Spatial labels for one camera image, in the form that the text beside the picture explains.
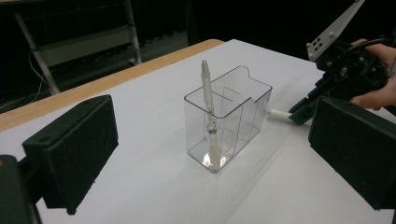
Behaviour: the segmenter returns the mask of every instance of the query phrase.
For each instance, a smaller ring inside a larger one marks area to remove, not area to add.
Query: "transparent plastic box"
[[[272,87],[251,78],[245,66],[212,80],[211,86],[212,113],[203,88],[186,95],[184,105],[187,153],[215,174],[261,131]],[[210,119],[216,122],[216,135],[207,129]]]

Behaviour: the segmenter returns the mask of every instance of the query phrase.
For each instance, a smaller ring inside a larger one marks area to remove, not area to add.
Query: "floor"
[[[183,31],[156,37],[153,40],[146,41],[144,44],[140,44],[139,48],[142,62],[144,63],[176,50],[184,49],[188,45],[187,32]],[[66,91],[134,66],[133,62],[131,62],[133,57],[132,49],[126,45],[92,55],[91,57],[51,67],[50,71],[60,91]],[[0,114],[48,96],[50,96],[48,88],[43,84],[39,91],[32,92],[28,96],[16,96],[0,102]]]

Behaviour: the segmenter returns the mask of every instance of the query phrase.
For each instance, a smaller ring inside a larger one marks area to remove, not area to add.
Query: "white table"
[[[389,224],[309,146],[309,126],[266,118],[259,135],[219,173],[187,155],[184,99],[238,65],[273,87],[269,107],[289,110],[323,72],[314,63],[231,40],[100,94],[113,98],[120,145],[79,205],[37,203],[44,224]],[[24,157],[21,142],[75,104],[0,133],[0,154]],[[396,122],[387,111],[378,114]]]

